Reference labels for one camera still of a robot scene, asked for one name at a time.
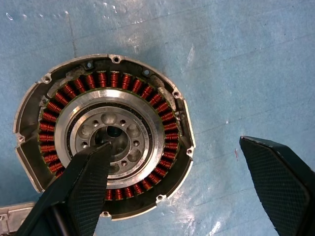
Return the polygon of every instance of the copper coil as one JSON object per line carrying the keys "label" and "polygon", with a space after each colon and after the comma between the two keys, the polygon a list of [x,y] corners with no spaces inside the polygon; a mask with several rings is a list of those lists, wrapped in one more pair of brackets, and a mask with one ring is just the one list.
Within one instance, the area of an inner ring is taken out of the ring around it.
{"label": "copper coil", "polygon": [[176,122],[164,125],[165,131],[169,131],[169,130],[173,130],[173,129],[177,129]]}
{"label": "copper coil", "polygon": [[153,91],[153,88],[150,85],[146,86],[142,92],[141,97],[143,99],[147,99],[148,96],[150,96],[150,94],[152,93],[152,91]]}
{"label": "copper coil", "polygon": [[165,115],[161,116],[162,121],[169,121],[174,118],[174,115],[172,112],[166,113]]}
{"label": "copper coil", "polygon": [[105,200],[107,200],[107,201],[113,200],[113,190],[112,189],[106,190]]}
{"label": "copper coil", "polygon": [[143,193],[141,187],[139,186],[138,183],[134,184],[133,185],[133,189],[134,189],[134,192],[137,194],[137,195],[140,195]]}
{"label": "copper coil", "polygon": [[121,189],[115,189],[115,199],[116,200],[123,199],[123,192]]}
{"label": "copper coil", "polygon": [[146,189],[146,190],[149,190],[150,188],[152,188],[152,185],[146,181],[145,179],[141,181],[143,187]]}
{"label": "copper coil", "polygon": [[161,181],[160,177],[156,176],[155,174],[149,174],[148,175],[149,180],[152,181],[152,183],[157,184]]}
{"label": "copper coil", "polygon": [[94,81],[93,75],[87,75],[85,77],[85,81],[87,82],[87,85],[89,86],[89,89],[94,89],[95,88],[95,81]]}
{"label": "copper coil", "polygon": [[60,92],[56,92],[55,94],[55,100],[57,102],[60,102],[61,104],[63,104],[64,106],[68,104],[68,100],[60,93]]}
{"label": "copper coil", "polygon": [[38,139],[41,142],[53,142],[54,141],[54,135],[53,134],[39,134]]}
{"label": "copper coil", "polygon": [[170,169],[173,165],[173,162],[160,160],[159,164],[167,169]]}
{"label": "copper coil", "polygon": [[98,83],[101,88],[106,87],[106,74],[105,71],[99,71],[98,73]]}
{"label": "copper coil", "polygon": [[41,152],[52,152],[52,151],[56,151],[56,150],[55,150],[55,145],[53,145],[53,144],[40,145],[40,151],[41,151]]}
{"label": "copper coil", "polygon": [[41,123],[39,123],[39,129],[42,131],[53,132],[55,129],[55,126],[41,122]]}
{"label": "copper coil", "polygon": [[60,161],[55,161],[53,163],[50,163],[48,168],[50,169],[51,172],[56,172],[57,170],[62,169],[63,166]]}
{"label": "copper coil", "polygon": [[141,88],[141,86],[142,86],[142,82],[141,82],[140,80],[138,80],[138,79],[135,79],[135,80],[134,80],[134,84],[133,84],[132,91],[133,91],[134,93],[138,93],[139,90],[140,90],[140,88]]}
{"label": "copper coil", "polygon": [[60,113],[61,112],[61,108],[59,107],[59,106],[57,106],[55,103],[53,103],[53,102],[49,102],[48,104],[47,104],[47,108],[49,109],[49,110],[51,110],[52,112],[56,112],[56,113]]}
{"label": "copper coil", "polygon": [[150,104],[152,106],[154,106],[155,104],[157,104],[158,102],[160,102],[162,100],[162,97],[159,94],[156,94],[153,96],[153,98],[150,100]]}
{"label": "copper coil", "polygon": [[170,133],[165,135],[166,140],[177,140],[178,139],[178,133]]}
{"label": "copper coil", "polygon": [[74,81],[74,85],[80,93],[83,93],[86,91],[80,78]]}
{"label": "copper coil", "polygon": [[118,71],[111,71],[110,72],[110,86],[113,88],[117,88],[118,86],[118,77],[119,72]]}
{"label": "copper coil", "polygon": [[76,97],[75,91],[71,88],[70,85],[65,85],[63,91],[66,95],[68,95],[71,99]]}
{"label": "copper coil", "polygon": [[176,153],[171,152],[171,151],[165,151],[163,154],[163,157],[165,157],[167,159],[175,160]]}
{"label": "copper coil", "polygon": [[43,112],[42,118],[43,118],[43,120],[50,121],[50,122],[56,122],[56,120],[57,120],[56,116],[49,114],[47,112]]}
{"label": "copper coil", "polygon": [[163,170],[163,169],[160,168],[160,167],[156,167],[156,168],[154,169],[154,172],[157,173],[159,176],[162,176],[162,177],[166,176],[166,174],[167,174],[167,171],[166,171],[166,170]]}
{"label": "copper coil", "polygon": [[178,143],[166,143],[165,148],[170,150],[176,150],[178,147]]}
{"label": "copper coil", "polygon": [[131,81],[131,75],[129,75],[129,74],[124,74],[124,75],[123,75],[122,88],[128,90],[130,81]]}
{"label": "copper coil", "polygon": [[55,174],[56,178],[59,178],[60,176],[62,176],[63,172],[64,172],[64,168],[58,170],[57,173]]}
{"label": "copper coil", "polygon": [[133,197],[133,192],[131,191],[130,187],[124,188],[125,196],[126,198],[132,198]]}
{"label": "copper coil", "polygon": [[47,156],[44,156],[45,163],[50,163],[53,161],[57,161],[59,158],[57,154],[48,154]]}
{"label": "copper coil", "polygon": [[157,107],[157,112],[158,112],[158,113],[165,112],[165,111],[167,111],[168,109],[169,109],[169,106],[168,106],[167,102],[163,102],[161,105],[159,105],[159,106]]}

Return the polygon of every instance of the blue table surface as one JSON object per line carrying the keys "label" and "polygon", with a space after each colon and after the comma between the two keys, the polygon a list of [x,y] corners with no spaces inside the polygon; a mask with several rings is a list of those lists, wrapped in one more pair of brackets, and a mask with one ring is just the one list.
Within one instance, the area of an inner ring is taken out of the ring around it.
{"label": "blue table surface", "polygon": [[87,54],[143,61],[187,99],[194,164],[179,191],[101,235],[277,235],[239,137],[291,147],[315,169],[314,0],[3,1],[0,7],[0,205],[36,201],[15,155],[13,120],[51,67]]}

